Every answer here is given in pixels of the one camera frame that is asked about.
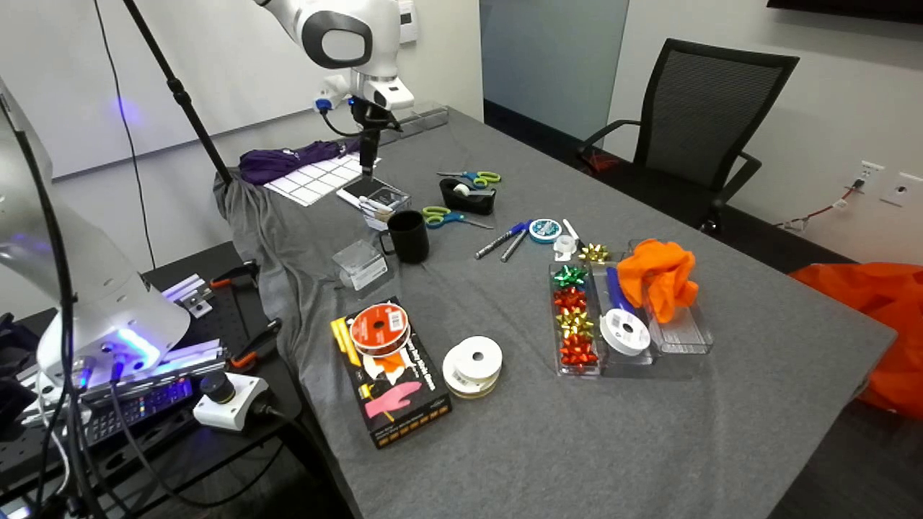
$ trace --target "orange cloth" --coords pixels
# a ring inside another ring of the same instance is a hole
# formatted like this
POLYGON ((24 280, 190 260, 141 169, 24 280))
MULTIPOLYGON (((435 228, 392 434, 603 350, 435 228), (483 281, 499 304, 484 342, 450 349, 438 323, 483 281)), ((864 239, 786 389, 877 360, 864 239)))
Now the orange cloth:
POLYGON ((679 304, 692 304, 696 257, 675 242, 640 242, 636 254, 618 262, 618 280, 636 307, 653 307, 659 323, 669 323, 679 304))
POLYGON ((809 264, 800 281, 875 317, 897 332, 868 375, 864 401, 923 417, 923 268, 921 264, 809 264))

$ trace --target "black office chair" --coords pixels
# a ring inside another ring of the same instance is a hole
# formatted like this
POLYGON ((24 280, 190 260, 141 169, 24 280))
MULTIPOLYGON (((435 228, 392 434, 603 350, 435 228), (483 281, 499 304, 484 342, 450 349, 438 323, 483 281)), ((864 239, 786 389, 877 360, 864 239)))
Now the black office chair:
POLYGON ((722 206, 761 166, 744 144, 797 63, 792 53, 668 40, 640 121, 606 124, 580 144, 578 157, 606 185, 706 234, 722 234, 722 206), (636 160, 601 166, 606 151, 597 141, 623 124, 640 124, 636 160))

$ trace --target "black mug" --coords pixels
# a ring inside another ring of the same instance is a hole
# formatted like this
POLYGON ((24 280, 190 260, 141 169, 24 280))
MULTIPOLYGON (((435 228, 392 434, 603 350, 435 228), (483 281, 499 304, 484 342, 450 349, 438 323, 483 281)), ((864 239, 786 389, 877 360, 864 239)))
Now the black mug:
POLYGON ((401 209, 388 219, 388 234, 392 235, 395 257, 401 262, 425 262, 430 257, 430 235, 425 213, 401 209))

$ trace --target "gray table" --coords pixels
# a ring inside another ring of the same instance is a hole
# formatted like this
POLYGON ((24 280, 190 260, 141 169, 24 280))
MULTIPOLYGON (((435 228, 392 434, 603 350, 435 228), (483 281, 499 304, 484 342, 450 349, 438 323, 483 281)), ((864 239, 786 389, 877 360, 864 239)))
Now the gray table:
POLYGON ((265 310, 300 369, 327 441, 365 516, 768 516, 805 467, 893 332, 810 287, 556 163, 458 113, 392 141, 382 175, 415 203, 443 200, 438 169, 505 175, 497 231, 430 231, 425 264, 398 294, 435 360, 468 335, 505 349, 489 401, 375 450, 329 319, 365 300, 337 287, 333 254, 366 235, 336 195, 307 206, 235 182, 220 203, 242 257, 264 264, 265 310), (696 251, 701 314, 715 349, 692 378, 556 378, 548 303, 552 251, 510 262, 477 248, 525 216, 568 216, 588 242, 675 239, 696 251))

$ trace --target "cardboard box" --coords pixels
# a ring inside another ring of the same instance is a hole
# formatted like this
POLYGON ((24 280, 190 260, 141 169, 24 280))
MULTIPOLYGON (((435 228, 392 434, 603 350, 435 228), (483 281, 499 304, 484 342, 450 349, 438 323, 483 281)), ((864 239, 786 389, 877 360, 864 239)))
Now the cardboard box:
POLYGON ((453 411, 453 401, 443 381, 443 372, 427 355, 406 310, 404 310, 406 335, 401 335, 398 342, 388 346, 383 355, 369 355, 369 349, 357 346, 352 335, 355 324, 365 324, 357 323, 365 319, 365 310, 337 317, 329 324, 333 324, 342 360, 349 372, 355 401, 366 421, 369 438, 382 450, 415 433, 418 427, 427 427, 430 421, 438 421, 447 411, 453 411))

